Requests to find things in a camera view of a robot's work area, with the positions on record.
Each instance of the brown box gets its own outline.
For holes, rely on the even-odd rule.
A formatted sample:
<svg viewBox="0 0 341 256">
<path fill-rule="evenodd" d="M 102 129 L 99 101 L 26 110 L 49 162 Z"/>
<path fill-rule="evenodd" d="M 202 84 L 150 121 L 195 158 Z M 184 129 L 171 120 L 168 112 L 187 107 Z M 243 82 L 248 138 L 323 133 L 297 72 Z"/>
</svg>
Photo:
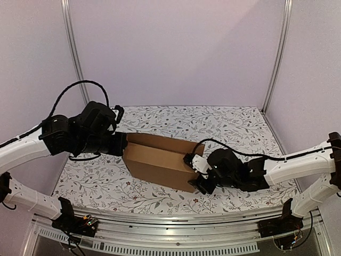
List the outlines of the brown box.
<svg viewBox="0 0 341 256">
<path fill-rule="evenodd" d="M 132 176 L 191 193 L 196 190 L 188 181 L 196 179 L 198 174 L 183 162 L 196 142 L 146 133 L 128 133 L 127 140 L 123 161 Z M 196 153 L 202 155 L 204 147 L 200 145 Z"/>
</svg>

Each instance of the patterned table surface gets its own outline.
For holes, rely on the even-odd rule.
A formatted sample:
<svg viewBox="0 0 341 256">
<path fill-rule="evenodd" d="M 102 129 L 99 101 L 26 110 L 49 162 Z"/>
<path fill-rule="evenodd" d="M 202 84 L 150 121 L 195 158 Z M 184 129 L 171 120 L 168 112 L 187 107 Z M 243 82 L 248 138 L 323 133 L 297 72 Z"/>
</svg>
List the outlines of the patterned table surface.
<svg viewBox="0 0 341 256">
<path fill-rule="evenodd" d="M 192 141 L 214 138 L 246 153 L 280 155 L 261 113 L 252 107 L 126 107 L 117 131 Z M 206 143 L 205 155 L 217 148 Z M 68 161 L 53 195 L 102 210 L 210 214 L 278 206 L 297 193 L 294 180 L 289 180 L 253 193 L 216 188 L 212 195 L 191 194 L 133 178 L 120 157 L 102 155 L 88 162 Z"/>
</svg>

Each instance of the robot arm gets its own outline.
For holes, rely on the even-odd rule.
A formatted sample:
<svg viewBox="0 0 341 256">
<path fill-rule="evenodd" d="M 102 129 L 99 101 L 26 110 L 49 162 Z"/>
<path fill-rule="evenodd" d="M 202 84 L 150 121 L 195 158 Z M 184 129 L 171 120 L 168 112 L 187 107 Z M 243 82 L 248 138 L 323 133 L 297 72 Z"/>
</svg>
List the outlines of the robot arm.
<svg viewBox="0 0 341 256">
<path fill-rule="evenodd" d="M 96 219 L 74 215 L 65 198 L 46 196 L 12 178 L 8 171 L 35 158 L 61 152 L 109 154 L 122 156 L 127 145 L 126 134 L 115 132 L 123 109 L 89 102 L 78 116 L 56 115 L 30 135 L 0 148 L 0 202 L 15 204 L 53 221 L 53 227 L 66 232 L 94 236 Z"/>
<path fill-rule="evenodd" d="M 336 132 L 329 134 L 328 141 L 280 159 L 260 157 L 243 163 L 231 149 L 218 149 L 207 160 L 187 154 L 184 161 L 201 173 L 189 183 L 203 194 L 211 194 L 217 186 L 257 191 L 285 180 L 322 173 L 302 194 L 284 203 L 281 217 L 258 223 L 262 237 L 302 228 L 304 216 L 341 190 L 341 136 Z"/>
</svg>

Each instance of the cardboard box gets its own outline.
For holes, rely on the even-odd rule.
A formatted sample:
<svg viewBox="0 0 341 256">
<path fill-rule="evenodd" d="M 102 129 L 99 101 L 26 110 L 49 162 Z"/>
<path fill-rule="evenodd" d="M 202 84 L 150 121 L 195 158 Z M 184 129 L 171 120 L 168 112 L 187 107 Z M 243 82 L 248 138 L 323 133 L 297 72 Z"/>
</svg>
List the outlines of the cardboard box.
<svg viewBox="0 0 341 256">
<path fill-rule="evenodd" d="M 198 174 L 183 162 L 196 142 L 146 133 L 128 133 L 127 141 L 123 161 L 133 177 L 173 189 L 196 191 L 188 181 Z M 202 155 L 204 147 L 200 145 L 196 154 Z"/>
</svg>

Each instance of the floral tablecloth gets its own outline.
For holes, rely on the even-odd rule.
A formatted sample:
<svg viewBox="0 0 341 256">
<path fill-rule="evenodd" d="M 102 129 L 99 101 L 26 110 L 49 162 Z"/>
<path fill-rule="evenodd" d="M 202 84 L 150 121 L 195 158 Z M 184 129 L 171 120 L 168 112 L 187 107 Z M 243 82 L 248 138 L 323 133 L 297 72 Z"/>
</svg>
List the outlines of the floral tablecloth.
<svg viewBox="0 0 341 256">
<path fill-rule="evenodd" d="M 246 153 L 280 155 L 261 113 L 252 107 L 126 107 L 117 131 L 192 141 L 214 138 Z M 217 148 L 206 143 L 205 155 Z M 88 162 L 67 161 L 53 194 L 96 209 L 210 214 L 277 206 L 297 193 L 294 180 L 289 180 L 253 193 L 216 188 L 212 195 L 191 194 L 133 178 L 120 157 L 102 155 Z"/>
</svg>

